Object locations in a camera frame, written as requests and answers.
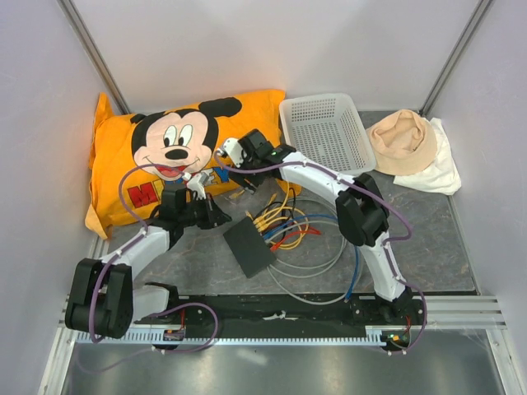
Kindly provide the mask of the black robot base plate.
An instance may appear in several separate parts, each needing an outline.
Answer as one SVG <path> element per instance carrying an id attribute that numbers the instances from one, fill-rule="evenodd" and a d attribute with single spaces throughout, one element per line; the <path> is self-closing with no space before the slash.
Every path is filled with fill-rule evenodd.
<path id="1" fill-rule="evenodd" d="M 424 322 L 420 299 L 404 296 L 390 304 L 376 296 L 354 295 L 350 301 L 312 305 L 289 295 L 171 294 L 168 309 L 181 310 L 146 318 L 156 326 L 181 324 L 187 340 L 285 340 L 364 337 L 374 326 L 417 328 Z"/>

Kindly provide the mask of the black network switch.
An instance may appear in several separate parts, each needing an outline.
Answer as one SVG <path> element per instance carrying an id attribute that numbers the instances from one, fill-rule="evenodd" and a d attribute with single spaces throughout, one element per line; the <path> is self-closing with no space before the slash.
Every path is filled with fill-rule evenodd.
<path id="1" fill-rule="evenodd" d="M 277 260 L 249 217 L 233 225 L 223 238 L 248 279 Z"/>

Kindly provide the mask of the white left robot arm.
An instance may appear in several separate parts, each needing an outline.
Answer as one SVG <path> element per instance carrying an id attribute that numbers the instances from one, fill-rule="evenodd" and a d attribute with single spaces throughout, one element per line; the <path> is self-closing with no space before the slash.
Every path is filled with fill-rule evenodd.
<path id="1" fill-rule="evenodd" d="M 210 230 L 231 221 L 211 194 L 200 197 L 188 188 L 166 188 L 161 203 L 128 242 L 94 259 L 84 258 L 72 279 L 64 323 L 69 329 L 85 332 L 93 342 L 121 338 L 130 324 L 148 314 L 162 323 L 180 316 L 180 302 L 170 297 L 170 287 L 147 285 L 133 289 L 133 280 L 154 259 L 168 252 L 187 227 Z"/>

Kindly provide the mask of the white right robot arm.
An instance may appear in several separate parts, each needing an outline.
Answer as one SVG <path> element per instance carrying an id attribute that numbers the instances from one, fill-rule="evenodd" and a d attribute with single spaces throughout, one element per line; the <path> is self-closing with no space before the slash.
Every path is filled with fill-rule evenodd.
<path id="1" fill-rule="evenodd" d="M 370 175 L 338 173 L 292 146 L 273 146 L 257 129 L 240 139 L 226 139 L 219 152 L 233 164 L 231 179 L 244 188 L 254 189 L 273 177 L 306 188 L 335 206 L 341 235 L 358 248 L 371 274 L 376 310 L 383 322 L 397 323 L 417 308 L 391 248 L 393 241 L 400 240 L 389 235 L 388 218 L 395 210 L 383 200 Z"/>

